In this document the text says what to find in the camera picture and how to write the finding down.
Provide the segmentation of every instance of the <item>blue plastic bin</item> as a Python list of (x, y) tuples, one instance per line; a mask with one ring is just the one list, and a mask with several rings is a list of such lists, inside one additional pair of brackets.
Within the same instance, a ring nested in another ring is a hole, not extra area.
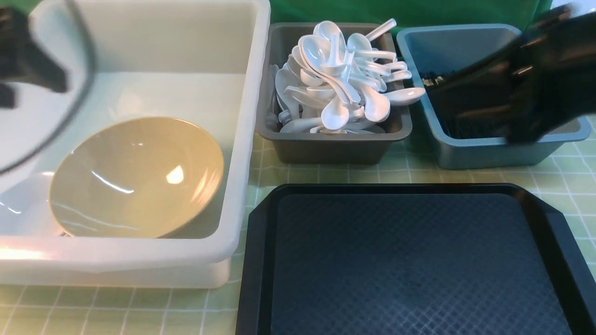
[[(469, 66), (502, 48), (520, 31), (506, 24), (465, 24), (458, 26), (418, 27), (398, 33), (397, 42), (415, 87), (424, 87), (420, 73), (447, 73)], [(445, 134), (428, 96), (411, 106), (422, 109), (428, 121), (434, 153), (445, 169), (481, 169), (500, 166), (535, 165), (565, 142), (589, 137), (588, 119), (580, 117), (544, 136), (537, 143), (506, 146), (505, 139), (458, 139)]]

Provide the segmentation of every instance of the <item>green backdrop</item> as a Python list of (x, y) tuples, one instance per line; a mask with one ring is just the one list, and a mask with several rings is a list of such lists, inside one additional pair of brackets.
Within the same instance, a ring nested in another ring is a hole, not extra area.
[[(30, 11), (40, 0), (0, 0)], [(552, 0), (270, 0), (271, 21), (375, 22), (399, 27), (507, 23), (525, 29)]]

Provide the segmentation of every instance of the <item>tray rim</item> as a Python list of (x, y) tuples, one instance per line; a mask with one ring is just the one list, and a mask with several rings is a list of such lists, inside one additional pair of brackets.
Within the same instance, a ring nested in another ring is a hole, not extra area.
[[(528, 224), (537, 246), (539, 243), (551, 243), (550, 245), (554, 243), (556, 246), (552, 249), (538, 246), (538, 249), (561, 307), (565, 304), (563, 312), (573, 334), (590, 333), (589, 330), (586, 332), (586, 323), (588, 328), (596, 332), (596, 282), (575, 242), (567, 220), (557, 209), (518, 185), (511, 183), (284, 184), (272, 190), (249, 216), (245, 266), (238, 304), (237, 335), (269, 334), (271, 315), (262, 315), (261, 308), (262, 300), (270, 299), (272, 293), (268, 291), (268, 287), (272, 286), (273, 276), (264, 275), (266, 263), (271, 263), (275, 257), (275, 219), (272, 219), (275, 216), (272, 214), (275, 214), (276, 205), (284, 197), (293, 194), (312, 194), (312, 190), (321, 191), (316, 193), (317, 195), (338, 194), (337, 191), (340, 190), (339, 194), (503, 194), (510, 196), (520, 203), (526, 218), (528, 212), (525, 206), (530, 206), (533, 215), (537, 212), (542, 213), (539, 219), (546, 221), (544, 224), (549, 228), (546, 231), (536, 231), (535, 228), (538, 227), (533, 227), (530, 222)], [(396, 192), (395, 190), (416, 190), (417, 192)], [(537, 238), (546, 238), (550, 241), (537, 241)], [(563, 262), (564, 267), (555, 268), (547, 264), (549, 262), (544, 261), (545, 256), (551, 256), (556, 258), (557, 262)], [(574, 286), (562, 289), (555, 286), (553, 281), (558, 282), (559, 285), (561, 281), (571, 281)]]

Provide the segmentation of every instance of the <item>spoon handle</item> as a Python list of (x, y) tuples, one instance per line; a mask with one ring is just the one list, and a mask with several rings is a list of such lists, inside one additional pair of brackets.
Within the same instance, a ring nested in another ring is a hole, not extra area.
[(377, 38), (379, 38), (379, 36), (383, 35), (384, 33), (390, 31), (391, 29), (393, 29), (394, 27), (396, 27), (398, 25), (398, 22), (395, 21), (394, 18), (390, 19), (389, 21), (381, 24), (379, 27), (377, 27), (375, 30), (373, 30), (372, 32), (369, 32), (366, 35), (367, 40), (369, 41), (373, 41)]
[(354, 50), (349, 49), (344, 55), (343, 62), (346, 64), (346, 68), (343, 69), (342, 79), (348, 81), (350, 79), (350, 72), (352, 72), (352, 61), (354, 59)]

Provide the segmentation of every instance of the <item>textured tray surface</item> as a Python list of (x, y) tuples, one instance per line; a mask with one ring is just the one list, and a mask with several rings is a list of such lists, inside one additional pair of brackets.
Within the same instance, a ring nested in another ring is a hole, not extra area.
[(274, 271), (272, 334), (570, 334), (505, 195), (287, 196)]

